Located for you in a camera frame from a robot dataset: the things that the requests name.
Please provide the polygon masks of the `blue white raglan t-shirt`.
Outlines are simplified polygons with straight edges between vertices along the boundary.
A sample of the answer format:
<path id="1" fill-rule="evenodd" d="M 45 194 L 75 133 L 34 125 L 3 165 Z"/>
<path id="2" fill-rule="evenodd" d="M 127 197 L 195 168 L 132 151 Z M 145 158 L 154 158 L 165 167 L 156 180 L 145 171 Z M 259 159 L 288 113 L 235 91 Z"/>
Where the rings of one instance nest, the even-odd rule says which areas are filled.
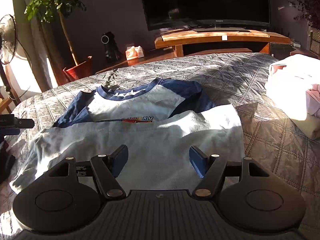
<path id="1" fill-rule="evenodd" d="M 216 106 L 195 81 L 154 79 L 128 90 L 103 86 L 80 92 L 51 128 L 31 141 L 11 189 L 19 193 L 65 157 L 87 161 L 126 145 L 118 181 L 130 190 L 192 190 L 199 169 L 189 148 L 228 161 L 244 157 L 240 118 L 232 105 Z"/>

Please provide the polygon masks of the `grey quilted bedspread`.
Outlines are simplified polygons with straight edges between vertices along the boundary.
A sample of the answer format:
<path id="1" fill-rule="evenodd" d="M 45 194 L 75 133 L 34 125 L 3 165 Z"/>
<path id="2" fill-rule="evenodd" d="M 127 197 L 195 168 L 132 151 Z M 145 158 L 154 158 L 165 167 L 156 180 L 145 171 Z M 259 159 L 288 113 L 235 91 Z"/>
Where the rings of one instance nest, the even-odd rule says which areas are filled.
<path id="1" fill-rule="evenodd" d="M 35 126 L 6 138 L 16 161 L 1 184 L 1 239 L 11 239 L 20 230 L 9 183 L 26 160 L 33 137 L 52 126 L 80 91 L 100 85 L 131 89 L 157 77 L 199 82 L 215 104 L 232 104 L 241 119 L 245 154 L 300 191 L 306 213 L 299 230 L 308 239 L 319 239 L 319 140 L 306 137 L 266 96 L 268 68 L 274 61 L 262 53 L 180 57 L 109 70 L 24 100 L 14 115 L 33 119 Z"/>

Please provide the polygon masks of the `standing electric fan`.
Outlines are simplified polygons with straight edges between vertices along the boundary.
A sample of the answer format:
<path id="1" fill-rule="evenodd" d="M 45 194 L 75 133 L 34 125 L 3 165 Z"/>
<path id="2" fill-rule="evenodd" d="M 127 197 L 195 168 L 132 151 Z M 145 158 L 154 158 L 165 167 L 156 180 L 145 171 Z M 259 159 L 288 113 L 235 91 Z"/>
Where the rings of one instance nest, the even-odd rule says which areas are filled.
<path id="1" fill-rule="evenodd" d="M 17 49 L 17 31 L 16 22 L 11 14 L 6 14 L 1 18 L 1 80 L 4 89 L 17 106 L 21 101 L 14 95 L 9 79 L 6 76 L 3 66 L 8 65 L 15 56 Z"/>

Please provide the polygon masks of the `beige curtain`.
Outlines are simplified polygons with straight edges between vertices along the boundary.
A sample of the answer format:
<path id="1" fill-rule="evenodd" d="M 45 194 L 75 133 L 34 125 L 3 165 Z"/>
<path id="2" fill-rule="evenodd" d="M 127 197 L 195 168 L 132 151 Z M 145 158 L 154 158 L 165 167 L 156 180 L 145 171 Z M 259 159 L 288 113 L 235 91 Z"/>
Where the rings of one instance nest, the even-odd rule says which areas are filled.
<path id="1" fill-rule="evenodd" d="M 58 85 L 68 82 L 62 69 L 65 60 L 58 48 L 53 24 L 41 22 L 37 16 L 27 19 L 25 9 L 30 0 L 13 0 L 15 20 L 17 23 L 18 39 L 27 53 L 31 70 L 40 87 L 45 92 L 52 89 L 48 65 L 51 65 Z"/>

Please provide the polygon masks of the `red plant pot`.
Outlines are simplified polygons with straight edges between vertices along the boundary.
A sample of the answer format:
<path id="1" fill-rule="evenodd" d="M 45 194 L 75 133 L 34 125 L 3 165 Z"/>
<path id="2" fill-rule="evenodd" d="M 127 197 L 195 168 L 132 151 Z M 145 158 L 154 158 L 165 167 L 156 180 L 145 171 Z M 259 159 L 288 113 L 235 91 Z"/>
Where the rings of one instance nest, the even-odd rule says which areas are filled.
<path id="1" fill-rule="evenodd" d="M 68 81 L 75 81 L 91 76 L 94 73 L 92 56 L 88 56 L 86 61 L 77 66 L 64 68 L 63 73 Z"/>

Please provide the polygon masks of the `white folded garment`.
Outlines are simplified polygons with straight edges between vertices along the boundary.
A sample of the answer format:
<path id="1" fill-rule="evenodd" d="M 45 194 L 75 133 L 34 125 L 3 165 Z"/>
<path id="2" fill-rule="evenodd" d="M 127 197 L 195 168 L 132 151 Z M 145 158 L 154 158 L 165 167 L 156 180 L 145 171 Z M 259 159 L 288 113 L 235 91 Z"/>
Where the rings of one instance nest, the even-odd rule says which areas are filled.
<path id="1" fill-rule="evenodd" d="M 309 138 L 319 138 L 319 118 L 307 113 L 306 91 L 319 84 L 319 59 L 301 54 L 270 64 L 266 95 Z"/>

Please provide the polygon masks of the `orange tissue box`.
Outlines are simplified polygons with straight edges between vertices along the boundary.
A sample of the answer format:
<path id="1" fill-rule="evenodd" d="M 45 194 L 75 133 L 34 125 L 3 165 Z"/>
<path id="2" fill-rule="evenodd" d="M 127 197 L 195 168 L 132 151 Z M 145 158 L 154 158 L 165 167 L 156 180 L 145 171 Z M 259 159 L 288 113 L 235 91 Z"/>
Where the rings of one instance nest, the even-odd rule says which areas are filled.
<path id="1" fill-rule="evenodd" d="M 125 55 L 127 60 L 140 59 L 144 57 L 144 50 L 141 46 L 127 47 Z"/>

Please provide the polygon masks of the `pink folded garment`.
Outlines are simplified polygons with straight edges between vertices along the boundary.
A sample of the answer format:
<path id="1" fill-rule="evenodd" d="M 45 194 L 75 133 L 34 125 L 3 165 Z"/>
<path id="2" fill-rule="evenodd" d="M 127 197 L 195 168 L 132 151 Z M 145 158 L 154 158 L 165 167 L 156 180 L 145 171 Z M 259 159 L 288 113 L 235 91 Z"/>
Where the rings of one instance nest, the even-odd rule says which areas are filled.
<path id="1" fill-rule="evenodd" d="M 320 88 L 319 84 L 313 84 L 306 91 L 306 109 L 307 113 L 314 115 L 315 117 L 320 117 Z"/>

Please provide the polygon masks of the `wooden TV stand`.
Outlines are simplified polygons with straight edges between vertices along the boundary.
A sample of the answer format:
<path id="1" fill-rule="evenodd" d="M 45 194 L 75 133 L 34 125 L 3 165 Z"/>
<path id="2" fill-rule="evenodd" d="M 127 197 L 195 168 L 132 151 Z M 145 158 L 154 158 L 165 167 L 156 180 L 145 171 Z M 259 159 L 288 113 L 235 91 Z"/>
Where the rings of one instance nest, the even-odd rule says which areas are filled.
<path id="1" fill-rule="evenodd" d="M 283 35 L 258 30 L 225 28 L 217 31 L 175 30 L 155 39 L 155 48 L 173 49 L 174 57 L 211 53 L 270 53 L 271 44 L 291 44 Z"/>

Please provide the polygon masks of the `black flat screen television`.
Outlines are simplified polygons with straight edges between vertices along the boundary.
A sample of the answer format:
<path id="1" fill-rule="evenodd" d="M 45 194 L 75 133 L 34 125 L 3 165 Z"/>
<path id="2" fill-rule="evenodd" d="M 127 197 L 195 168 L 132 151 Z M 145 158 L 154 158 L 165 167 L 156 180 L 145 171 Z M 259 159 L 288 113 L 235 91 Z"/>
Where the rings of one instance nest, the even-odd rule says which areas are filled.
<path id="1" fill-rule="evenodd" d="M 183 25 L 268 27 L 270 0 L 142 0 L 149 30 Z"/>

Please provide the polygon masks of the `dark dried flower plant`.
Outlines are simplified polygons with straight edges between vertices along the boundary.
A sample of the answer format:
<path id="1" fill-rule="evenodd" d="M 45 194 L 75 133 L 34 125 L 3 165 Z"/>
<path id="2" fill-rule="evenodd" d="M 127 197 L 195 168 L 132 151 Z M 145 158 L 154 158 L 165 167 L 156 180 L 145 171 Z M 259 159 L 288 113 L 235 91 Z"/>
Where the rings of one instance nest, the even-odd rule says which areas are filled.
<path id="1" fill-rule="evenodd" d="M 306 20 L 312 28 L 319 30 L 319 0 L 288 0 L 297 11 L 296 21 Z"/>

